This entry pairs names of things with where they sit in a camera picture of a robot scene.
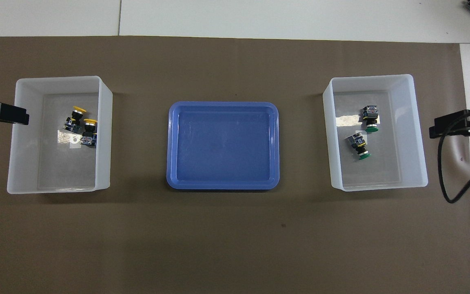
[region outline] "blue plastic tray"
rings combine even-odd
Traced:
[[[268,190],[279,180],[278,110],[268,102],[177,102],[168,123],[168,184]]]

